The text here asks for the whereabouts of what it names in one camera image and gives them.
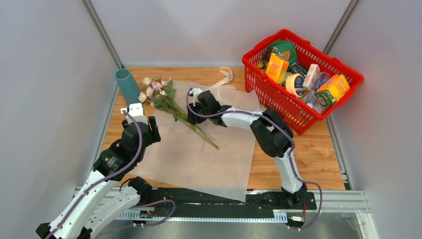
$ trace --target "flower bouquet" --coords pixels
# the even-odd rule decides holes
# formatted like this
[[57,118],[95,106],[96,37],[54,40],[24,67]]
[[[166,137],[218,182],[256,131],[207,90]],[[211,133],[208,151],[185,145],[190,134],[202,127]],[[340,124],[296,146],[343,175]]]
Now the flower bouquet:
[[218,149],[218,145],[213,142],[213,138],[209,134],[199,126],[192,125],[187,121],[188,115],[173,100],[176,94],[176,89],[173,88],[173,79],[169,78],[169,81],[166,82],[162,81],[161,77],[153,77],[152,79],[146,77],[142,83],[148,87],[146,90],[141,91],[139,95],[139,100],[142,103],[147,101],[151,104],[151,107],[171,114],[174,117],[174,121],[182,122],[214,148]]

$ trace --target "wooden floor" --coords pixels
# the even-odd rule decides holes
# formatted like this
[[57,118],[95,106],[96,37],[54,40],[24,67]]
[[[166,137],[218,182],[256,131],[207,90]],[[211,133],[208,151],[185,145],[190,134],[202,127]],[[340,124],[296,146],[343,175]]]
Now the wooden floor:
[[[157,67],[157,68],[129,68],[138,84],[142,87],[145,77],[162,76],[177,81],[192,81],[206,86],[212,86],[224,76],[216,67]],[[238,91],[245,91],[244,70],[242,67],[232,68],[233,81]],[[120,108],[127,107],[122,95],[119,93],[108,127],[103,149],[121,137],[121,121],[125,119],[120,113]],[[145,104],[145,114],[150,116],[153,109]],[[321,185],[322,189],[344,190],[334,148],[325,121],[315,123],[307,132],[294,137],[296,149],[294,151],[296,164],[301,177],[306,181],[314,181]],[[128,173],[125,178],[133,177]],[[146,179],[153,187],[175,187],[170,184]],[[248,188],[250,189],[280,189],[281,179],[274,163],[274,159],[262,152],[258,143],[255,145],[252,168],[249,177]],[[314,185],[308,185],[309,189],[317,189]]]

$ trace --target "grocery item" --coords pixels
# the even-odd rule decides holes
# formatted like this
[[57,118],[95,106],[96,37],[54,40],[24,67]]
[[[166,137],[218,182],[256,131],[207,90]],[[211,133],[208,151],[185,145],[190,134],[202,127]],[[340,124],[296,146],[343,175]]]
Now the grocery item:
[[293,74],[301,74],[303,77],[308,73],[308,70],[298,61],[290,65],[287,71],[292,72]]
[[270,61],[268,62],[267,70],[265,74],[275,81],[277,84],[283,82],[284,76],[287,72],[289,63],[277,56],[275,53],[271,53]]
[[305,95],[305,89],[303,88],[304,78],[301,74],[292,74],[286,79],[286,90],[287,92],[301,98]]
[[286,80],[287,80],[287,78],[289,77],[289,76],[291,76],[292,75],[292,73],[290,73],[290,72],[286,72],[286,74],[284,75],[284,79],[283,79],[283,81],[280,83],[280,86],[282,86],[282,87],[286,87]]
[[256,67],[258,67],[259,69],[264,69],[265,68],[265,64],[263,62],[261,62],[258,65],[256,65]]
[[277,41],[271,44],[267,50],[262,53],[261,61],[264,64],[268,63],[272,53],[276,53],[283,60],[288,61],[289,64],[293,64],[298,60],[295,46],[289,41]]
[[303,101],[306,103],[307,106],[311,107],[316,112],[322,114],[328,108],[328,106],[322,106],[317,97],[315,96],[315,91],[309,91],[305,97],[303,97]]
[[309,66],[309,70],[308,70],[308,73],[306,74],[305,81],[303,84],[303,87],[306,90],[310,91],[312,89],[318,77],[319,72],[320,70],[319,70],[318,64],[311,64],[311,66]]
[[312,90],[317,91],[323,84],[325,84],[331,75],[327,72],[320,72],[315,80],[314,85],[312,86]]
[[349,83],[344,75],[335,75],[315,92],[315,96],[322,106],[332,106],[340,100],[349,89]]

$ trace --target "red basket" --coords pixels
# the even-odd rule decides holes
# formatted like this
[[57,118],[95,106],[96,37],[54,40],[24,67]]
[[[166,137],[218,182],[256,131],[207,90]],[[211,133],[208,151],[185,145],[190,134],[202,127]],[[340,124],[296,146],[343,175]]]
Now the red basket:
[[[265,73],[256,67],[261,63],[261,54],[269,45],[276,41],[292,42],[296,48],[298,61],[309,68],[312,63],[319,65],[321,71],[329,72],[332,75],[343,74],[350,85],[350,90],[333,106],[328,108],[322,115],[307,106],[302,100],[297,99],[293,94],[286,91]],[[344,104],[356,90],[356,87],[363,82],[363,76],[350,67],[341,63],[337,58],[330,58],[315,47],[287,29],[267,37],[256,45],[251,51],[242,57],[245,64],[245,88],[247,92],[255,90],[259,102],[266,107],[274,108],[283,120],[296,131],[303,134],[316,121],[325,119],[335,108]]]

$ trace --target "plastic bottle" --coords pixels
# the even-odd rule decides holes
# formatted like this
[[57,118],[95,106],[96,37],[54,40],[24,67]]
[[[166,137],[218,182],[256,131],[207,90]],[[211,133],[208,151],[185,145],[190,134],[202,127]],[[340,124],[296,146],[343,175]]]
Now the plastic bottle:
[[312,86],[313,91],[317,91],[323,84],[325,84],[329,79],[331,78],[331,75],[327,72],[320,72],[315,80],[314,86]]
[[314,91],[309,91],[305,97],[303,98],[303,101],[311,108],[314,108],[315,105],[317,105],[318,100],[317,97],[314,95]]

